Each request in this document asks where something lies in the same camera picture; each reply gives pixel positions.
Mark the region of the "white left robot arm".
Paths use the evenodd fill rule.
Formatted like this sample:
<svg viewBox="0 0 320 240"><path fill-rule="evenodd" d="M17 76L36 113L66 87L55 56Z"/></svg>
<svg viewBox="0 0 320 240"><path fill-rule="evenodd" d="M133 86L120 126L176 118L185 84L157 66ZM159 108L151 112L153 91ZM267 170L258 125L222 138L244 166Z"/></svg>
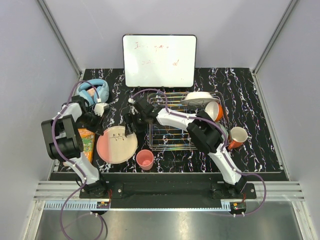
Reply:
<svg viewBox="0 0 320 240"><path fill-rule="evenodd" d="M102 121L103 118L90 109L89 102L77 95L71 97L70 103L63 104L54 118L41 123L48 156L70 167L81 181L83 192L96 198L103 198L108 193L108 184L86 157L77 124L102 136Z"/></svg>

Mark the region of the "orange and white bowl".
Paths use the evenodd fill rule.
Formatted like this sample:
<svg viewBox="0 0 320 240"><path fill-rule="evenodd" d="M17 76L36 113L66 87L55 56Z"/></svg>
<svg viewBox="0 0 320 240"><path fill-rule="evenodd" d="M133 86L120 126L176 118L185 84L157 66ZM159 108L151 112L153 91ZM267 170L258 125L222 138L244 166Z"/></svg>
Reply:
<svg viewBox="0 0 320 240"><path fill-rule="evenodd" d="M205 112L214 122L220 121L224 115L222 106L216 101L209 102L205 107Z"/></svg>

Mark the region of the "green ceramic bowl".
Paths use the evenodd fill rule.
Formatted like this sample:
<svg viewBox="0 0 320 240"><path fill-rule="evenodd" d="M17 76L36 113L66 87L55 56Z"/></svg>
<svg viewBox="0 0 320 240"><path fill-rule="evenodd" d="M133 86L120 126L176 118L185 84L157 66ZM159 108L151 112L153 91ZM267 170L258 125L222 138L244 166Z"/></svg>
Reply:
<svg viewBox="0 0 320 240"><path fill-rule="evenodd" d="M221 134L221 137L223 139L223 143L225 142L225 137L227 137L227 142L229 142L229 134L228 131L226 130L226 128L219 122L216 123L220 129L223 131L223 133Z"/></svg>

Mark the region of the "pink plastic cup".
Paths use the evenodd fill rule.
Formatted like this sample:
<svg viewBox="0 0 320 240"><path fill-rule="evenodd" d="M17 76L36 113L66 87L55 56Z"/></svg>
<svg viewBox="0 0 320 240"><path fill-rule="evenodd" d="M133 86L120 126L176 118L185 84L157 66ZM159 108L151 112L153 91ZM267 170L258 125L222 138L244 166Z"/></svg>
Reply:
<svg viewBox="0 0 320 240"><path fill-rule="evenodd" d="M136 155L136 162L143 170L150 170L154 164L154 155L148 149L139 151Z"/></svg>

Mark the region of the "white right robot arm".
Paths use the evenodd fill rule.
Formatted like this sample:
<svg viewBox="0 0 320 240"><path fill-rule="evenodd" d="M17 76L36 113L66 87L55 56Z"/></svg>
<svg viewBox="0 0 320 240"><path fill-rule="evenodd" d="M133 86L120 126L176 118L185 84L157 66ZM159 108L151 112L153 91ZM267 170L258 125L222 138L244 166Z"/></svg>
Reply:
<svg viewBox="0 0 320 240"><path fill-rule="evenodd" d="M193 145L208 155L218 167L228 195L236 199L244 194L247 179L227 151L227 135L205 111L183 113L166 106L153 106L144 98L130 98L128 103L133 112L124 116L125 136L143 132L152 124L181 129L189 134Z"/></svg>

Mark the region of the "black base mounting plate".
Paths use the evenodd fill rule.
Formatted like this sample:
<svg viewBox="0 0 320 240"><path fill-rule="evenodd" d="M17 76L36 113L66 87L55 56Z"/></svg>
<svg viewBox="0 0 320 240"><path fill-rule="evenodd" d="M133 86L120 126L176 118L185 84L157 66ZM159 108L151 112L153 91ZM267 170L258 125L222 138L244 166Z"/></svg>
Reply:
<svg viewBox="0 0 320 240"><path fill-rule="evenodd" d="M85 187L80 198L99 203L111 198L111 208L128 210L211 210L223 204L257 198L247 183L240 193L224 183L206 181L103 181Z"/></svg>

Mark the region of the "orange ceramic mug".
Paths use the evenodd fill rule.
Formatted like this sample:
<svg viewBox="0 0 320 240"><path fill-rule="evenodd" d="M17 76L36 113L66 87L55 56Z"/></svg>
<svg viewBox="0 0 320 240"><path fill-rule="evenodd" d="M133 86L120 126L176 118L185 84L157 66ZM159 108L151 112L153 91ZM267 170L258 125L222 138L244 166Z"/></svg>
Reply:
<svg viewBox="0 0 320 240"><path fill-rule="evenodd" d="M228 150L239 148L248 139L248 133L243 127L236 126L230 130L229 139Z"/></svg>

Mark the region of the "blue headphones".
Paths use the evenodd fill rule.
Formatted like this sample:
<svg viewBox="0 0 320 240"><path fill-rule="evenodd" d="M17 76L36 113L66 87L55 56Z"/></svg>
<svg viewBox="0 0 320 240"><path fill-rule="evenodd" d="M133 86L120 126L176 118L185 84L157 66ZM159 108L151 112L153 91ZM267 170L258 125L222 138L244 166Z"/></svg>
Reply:
<svg viewBox="0 0 320 240"><path fill-rule="evenodd" d="M98 103L98 99L102 103L106 103L109 99L110 90L108 83L103 79L91 79L81 83L76 94L87 101L89 107Z"/></svg>

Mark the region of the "pink and cream plate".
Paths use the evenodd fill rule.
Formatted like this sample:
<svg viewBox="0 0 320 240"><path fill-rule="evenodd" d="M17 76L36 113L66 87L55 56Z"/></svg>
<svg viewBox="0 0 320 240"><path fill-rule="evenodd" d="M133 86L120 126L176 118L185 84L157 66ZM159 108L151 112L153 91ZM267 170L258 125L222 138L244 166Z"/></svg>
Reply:
<svg viewBox="0 0 320 240"><path fill-rule="evenodd" d="M135 133L125 136L124 126L106 129L97 139L96 150L99 157L109 164L121 164L128 161L138 148Z"/></svg>

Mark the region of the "white scalloped plate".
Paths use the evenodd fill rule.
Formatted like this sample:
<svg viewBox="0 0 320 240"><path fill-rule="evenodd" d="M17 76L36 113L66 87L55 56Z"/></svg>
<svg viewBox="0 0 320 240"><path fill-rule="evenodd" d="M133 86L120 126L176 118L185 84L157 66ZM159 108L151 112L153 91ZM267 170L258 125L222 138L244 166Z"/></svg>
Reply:
<svg viewBox="0 0 320 240"><path fill-rule="evenodd" d="M189 92L186 97L180 101L180 104L186 106L206 106L210 102L218 103L219 101L219 98L213 97L209 92L194 91Z"/></svg>

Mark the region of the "white dry-erase board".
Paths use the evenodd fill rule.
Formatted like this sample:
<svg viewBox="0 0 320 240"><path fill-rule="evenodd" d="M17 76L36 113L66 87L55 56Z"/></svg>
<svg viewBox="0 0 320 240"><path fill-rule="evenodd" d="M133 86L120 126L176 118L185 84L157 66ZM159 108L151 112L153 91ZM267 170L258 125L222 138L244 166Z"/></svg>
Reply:
<svg viewBox="0 0 320 240"><path fill-rule="evenodd" d="M197 37L126 34L122 37L127 87L190 88L194 85Z"/></svg>

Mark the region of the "orange children's book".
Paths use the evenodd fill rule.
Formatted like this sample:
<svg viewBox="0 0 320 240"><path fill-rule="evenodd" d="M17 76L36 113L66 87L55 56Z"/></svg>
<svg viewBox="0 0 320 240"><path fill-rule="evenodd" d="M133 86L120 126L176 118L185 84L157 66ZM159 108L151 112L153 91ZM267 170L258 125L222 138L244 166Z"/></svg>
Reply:
<svg viewBox="0 0 320 240"><path fill-rule="evenodd" d="M91 163L94 153L95 134L85 128L79 128L78 132L83 142L83 153Z"/></svg>

